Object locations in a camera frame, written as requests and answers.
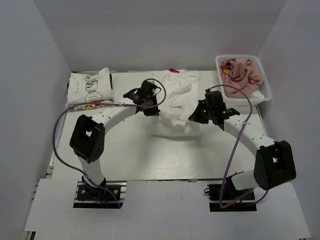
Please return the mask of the white red print t-shirt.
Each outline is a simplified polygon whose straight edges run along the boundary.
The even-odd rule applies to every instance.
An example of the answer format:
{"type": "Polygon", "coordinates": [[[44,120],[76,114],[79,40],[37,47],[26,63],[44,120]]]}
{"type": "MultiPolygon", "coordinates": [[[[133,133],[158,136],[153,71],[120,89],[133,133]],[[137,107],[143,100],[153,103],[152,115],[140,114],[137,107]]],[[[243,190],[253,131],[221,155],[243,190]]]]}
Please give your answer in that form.
{"type": "Polygon", "coordinates": [[[198,137],[200,125],[189,121],[198,106],[201,77],[198,73],[184,69],[154,71],[154,79],[159,80],[166,90],[165,101],[158,107],[159,116],[150,121],[150,134],[157,137],[198,137]]]}

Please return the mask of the plain white t-shirt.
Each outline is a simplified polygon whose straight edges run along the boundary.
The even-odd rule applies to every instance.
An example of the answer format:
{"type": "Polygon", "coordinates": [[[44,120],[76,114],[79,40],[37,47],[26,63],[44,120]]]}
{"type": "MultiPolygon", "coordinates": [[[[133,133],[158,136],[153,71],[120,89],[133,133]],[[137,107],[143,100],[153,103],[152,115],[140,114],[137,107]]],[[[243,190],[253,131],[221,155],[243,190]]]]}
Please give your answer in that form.
{"type": "Polygon", "coordinates": [[[259,90],[256,90],[250,94],[250,98],[251,99],[264,99],[265,96],[259,90]]]}

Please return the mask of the pink t-shirt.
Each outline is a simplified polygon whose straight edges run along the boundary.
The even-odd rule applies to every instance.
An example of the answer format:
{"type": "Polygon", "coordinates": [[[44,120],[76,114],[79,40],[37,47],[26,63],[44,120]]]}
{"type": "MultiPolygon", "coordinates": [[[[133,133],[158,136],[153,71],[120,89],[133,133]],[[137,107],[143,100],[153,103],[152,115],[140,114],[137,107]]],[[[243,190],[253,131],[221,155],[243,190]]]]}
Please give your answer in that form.
{"type": "Polygon", "coordinates": [[[240,89],[248,98],[253,97],[264,82],[265,77],[249,58],[229,58],[219,65],[223,85],[240,89]]]}

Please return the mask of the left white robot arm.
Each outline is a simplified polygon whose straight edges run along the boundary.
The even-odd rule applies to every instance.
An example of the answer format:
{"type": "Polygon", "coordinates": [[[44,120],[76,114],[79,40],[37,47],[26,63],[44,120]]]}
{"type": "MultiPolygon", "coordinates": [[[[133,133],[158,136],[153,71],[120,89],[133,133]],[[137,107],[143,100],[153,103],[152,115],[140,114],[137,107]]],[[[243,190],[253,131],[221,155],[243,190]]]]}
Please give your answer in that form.
{"type": "Polygon", "coordinates": [[[99,200],[105,196],[106,181],[102,173],[100,157],[105,148],[105,135],[125,119],[143,112],[145,116],[158,116],[157,94],[166,93],[165,88],[155,85],[155,79],[149,78],[139,88],[125,93],[117,102],[111,102],[101,112],[78,117],[70,147],[80,160],[83,182],[89,185],[88,193],[99,200]]]}

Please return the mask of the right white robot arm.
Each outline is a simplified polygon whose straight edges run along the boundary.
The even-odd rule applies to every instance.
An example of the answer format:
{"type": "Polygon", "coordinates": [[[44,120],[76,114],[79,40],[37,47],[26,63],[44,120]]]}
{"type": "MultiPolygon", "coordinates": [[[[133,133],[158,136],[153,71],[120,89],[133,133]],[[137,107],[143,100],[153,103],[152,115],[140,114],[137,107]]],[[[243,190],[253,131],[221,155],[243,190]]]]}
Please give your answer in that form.
{"type": "Polygon", "coordinates": [[[255,157],[253,170],[228,175],[222,183],[228,184],[226,195],[236,200],[244,190],[261,188],[265,191],[290,182],[297,177],[291,145],[276,141],[251,126],[234,108],[227,108],[219,91],[206,90],[205,98],[198,102],[192,122],[208,124],[212,122],[224,132],[236,138],[255,157]]]}

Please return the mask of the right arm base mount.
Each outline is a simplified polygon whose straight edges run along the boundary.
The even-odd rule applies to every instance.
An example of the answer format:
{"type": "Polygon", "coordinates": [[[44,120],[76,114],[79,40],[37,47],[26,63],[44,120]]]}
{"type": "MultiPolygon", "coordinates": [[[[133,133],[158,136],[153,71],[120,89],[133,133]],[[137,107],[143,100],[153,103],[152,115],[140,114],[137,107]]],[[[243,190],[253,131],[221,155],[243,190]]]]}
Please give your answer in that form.
{"type": "MultiPolygon", "coordinates": [[[[222,212],[255,212],[257,211],[257,206],[255,204],[255,194],[251,191],[248,195],[242,197],[237,202],[233,203],[227,208],[220,207],[220,190],[221,184],[212,183],[208,184],[203,190],[204,194],[208,196],[209,211],[212,213],[222,213],[222,212]]],[[[240,196],[247,193],[249,190],[236,190],[234,186],[230,183],[225,183],[224,191],[222,194],[222,204],[227,205],[230,202],[236,200],[240,196]]]]}

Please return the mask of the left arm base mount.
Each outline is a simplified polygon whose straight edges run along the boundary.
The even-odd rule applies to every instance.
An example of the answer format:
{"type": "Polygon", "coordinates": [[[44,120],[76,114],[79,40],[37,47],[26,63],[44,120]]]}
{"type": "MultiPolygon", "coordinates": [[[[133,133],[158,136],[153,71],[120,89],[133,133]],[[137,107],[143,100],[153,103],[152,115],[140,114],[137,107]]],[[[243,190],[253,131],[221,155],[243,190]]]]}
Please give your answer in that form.
{"type": "Polygon", "coordinates": [[[107,181],[106,186],[119,202],[118,206],[112,195],[105,190],[99,189],[93,192],[89,187],[78,181],[73,208],[75,209],[120,209],[126,196],[126,182],[107,181]]]}

